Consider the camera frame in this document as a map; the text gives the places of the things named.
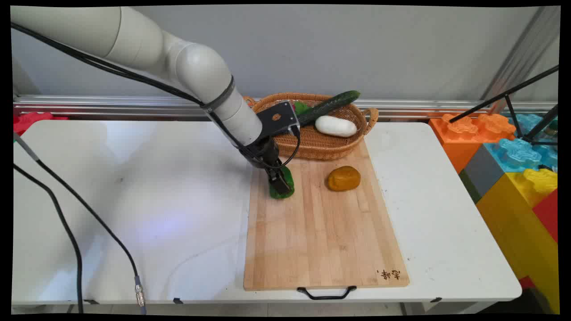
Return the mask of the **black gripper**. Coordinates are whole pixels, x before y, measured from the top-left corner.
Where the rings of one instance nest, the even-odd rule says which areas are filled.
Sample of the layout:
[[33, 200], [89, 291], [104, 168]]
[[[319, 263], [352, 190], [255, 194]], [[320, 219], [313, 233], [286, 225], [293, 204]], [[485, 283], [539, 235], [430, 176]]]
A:
[[253, 167], [267, 168], [269, 185], [276, 190], [277, 196], [293, 195], [293, 176], [290, 169], [287, 166], [281, 169], [270, 168], [281, 166], [279, 148], [272, 136], [260, 138], [252, 144], [243, 146], [240, 148], [240, 153]]

